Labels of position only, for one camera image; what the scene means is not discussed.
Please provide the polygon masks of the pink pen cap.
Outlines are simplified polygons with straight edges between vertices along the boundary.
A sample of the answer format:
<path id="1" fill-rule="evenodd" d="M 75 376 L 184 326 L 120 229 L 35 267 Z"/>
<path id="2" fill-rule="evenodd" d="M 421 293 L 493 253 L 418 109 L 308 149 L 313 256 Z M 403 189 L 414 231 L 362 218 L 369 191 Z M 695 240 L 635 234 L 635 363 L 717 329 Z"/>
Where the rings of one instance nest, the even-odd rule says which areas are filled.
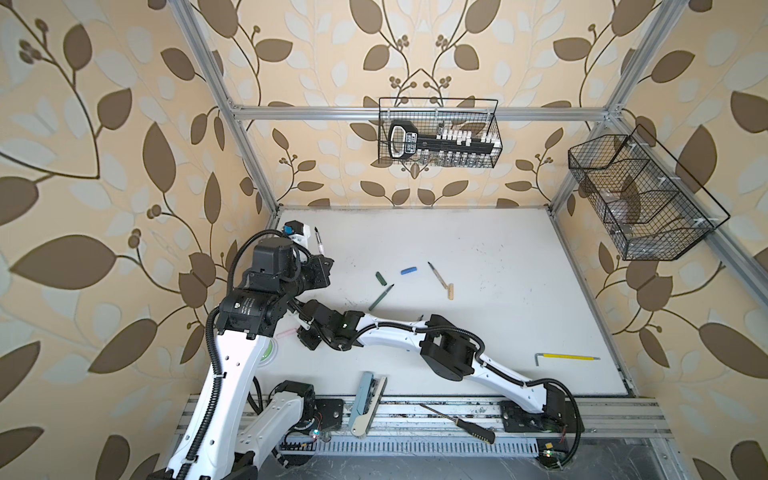
<path id="1" fill-rule="evenodd" d="M 282 339 L 282 338 L 294 336 L 300 330 L 301 330 L 301 327 L 294 327 L 294 328 L 284 330 L 282 332 L 277 333 L 275 335 L 275 339 Z"/>

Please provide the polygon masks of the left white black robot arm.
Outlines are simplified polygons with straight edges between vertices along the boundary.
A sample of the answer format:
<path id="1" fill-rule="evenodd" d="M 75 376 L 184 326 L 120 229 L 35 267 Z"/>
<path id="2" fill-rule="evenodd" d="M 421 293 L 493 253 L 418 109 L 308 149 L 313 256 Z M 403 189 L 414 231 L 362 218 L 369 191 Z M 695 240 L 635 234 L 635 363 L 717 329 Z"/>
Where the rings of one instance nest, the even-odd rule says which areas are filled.
<path id="1" fill-rule="evenodd" d="M 288 222 L 264 230 L 246 246 L 252 263 L 205 324 L 211 367 L 194 413 L 166 467 L 152 479 L 255 479 L 267 458 L 293 430 L 319 423 L 310 384 L 284 381 L 245 430 L 239 428 L 261 358 L 278 322 L 300 310 L 298 296 L 330 284 L 331 259 L 308 249 L 309 226 Z"/>

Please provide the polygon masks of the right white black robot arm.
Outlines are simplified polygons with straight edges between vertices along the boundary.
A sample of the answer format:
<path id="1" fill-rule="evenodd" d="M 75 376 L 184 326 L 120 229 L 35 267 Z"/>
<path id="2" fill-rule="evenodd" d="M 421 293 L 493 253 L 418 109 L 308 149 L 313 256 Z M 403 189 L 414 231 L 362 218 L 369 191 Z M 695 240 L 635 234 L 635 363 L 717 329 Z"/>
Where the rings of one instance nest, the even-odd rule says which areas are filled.
<path id="1" fill-rule="evenodd" d="M 298 337 L 311 350 L 324 343 L 342 352 L 368 346 L 414 352 L 444 380 L 473 381 L 501 395 L 507 432 L 584 432 L 578 405 L 562 382 L 529 379 L 504 367 L 485 354 L 485 343 L 479 336 L 440 315 L 397 322 L 359 311 L 339 313 L 316 300 L 296 301 L 292 309 L 304 324 Z"/>

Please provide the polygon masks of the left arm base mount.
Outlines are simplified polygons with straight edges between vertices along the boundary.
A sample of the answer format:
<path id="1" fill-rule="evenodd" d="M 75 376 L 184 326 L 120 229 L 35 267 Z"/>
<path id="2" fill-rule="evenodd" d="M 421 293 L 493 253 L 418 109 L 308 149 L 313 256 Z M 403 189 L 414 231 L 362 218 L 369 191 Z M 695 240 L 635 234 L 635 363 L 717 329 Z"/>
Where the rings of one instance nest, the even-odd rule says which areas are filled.
<path id="1" fill-rule="evenodd" d="M 328 443 L 332 433 L 341 429 L 343 420 L 342 399 L 315 400 L 309 416 L 290 427 L 273 448 L 273 457 L 286 469 L 306 464 L 315 455 L 319 444 Z"/>

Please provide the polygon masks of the green pen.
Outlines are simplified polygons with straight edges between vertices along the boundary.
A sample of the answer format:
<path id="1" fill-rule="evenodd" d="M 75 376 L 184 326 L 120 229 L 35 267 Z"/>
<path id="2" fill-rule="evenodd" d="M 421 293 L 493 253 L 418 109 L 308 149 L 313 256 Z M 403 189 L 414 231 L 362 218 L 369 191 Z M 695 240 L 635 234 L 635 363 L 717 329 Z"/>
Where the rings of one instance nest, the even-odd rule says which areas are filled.
<path id="1" fill-rule="evenodd" d="M 390 284 L 388 285 L 379 295 L 378 297 L 372 302 L 372 304 L 368 307 L 369 311 L 373 311 L 390 293 L 390 291 L 393 289 L 395 285 Z"/>

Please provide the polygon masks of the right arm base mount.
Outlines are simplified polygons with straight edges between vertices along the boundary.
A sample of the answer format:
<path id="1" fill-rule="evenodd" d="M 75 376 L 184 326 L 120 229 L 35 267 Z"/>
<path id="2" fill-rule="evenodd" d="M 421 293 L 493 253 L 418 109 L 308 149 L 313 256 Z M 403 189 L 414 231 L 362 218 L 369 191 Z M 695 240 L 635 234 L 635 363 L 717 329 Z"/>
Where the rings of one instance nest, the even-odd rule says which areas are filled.
<path id="1" fill-rule="evenodd" d="M 499 403 L 503 429 L 507 433 L 537 433 L 536 461 L 546 470 L 563 470 L 575 458 L 585 431 L 581 413 L 571 398 L 558 390 L 547 393 L 542 413 L 523 410 L 506 400 Z"/>

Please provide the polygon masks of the pink white pen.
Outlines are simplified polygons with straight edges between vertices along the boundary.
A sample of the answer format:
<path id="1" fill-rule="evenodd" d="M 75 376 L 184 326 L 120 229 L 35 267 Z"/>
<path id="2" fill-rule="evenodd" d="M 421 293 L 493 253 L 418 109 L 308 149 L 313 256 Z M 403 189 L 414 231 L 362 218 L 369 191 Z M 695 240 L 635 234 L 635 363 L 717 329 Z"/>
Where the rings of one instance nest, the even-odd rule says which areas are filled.
<path id="1" fill-rule="evenodd" d="M 314 227 L 314 235 L 317 243 L 318 255 L 325 257 L 325 253 L 326 253 L 325 248 L 322 242 L 320 232 L 317 227 Z"/>

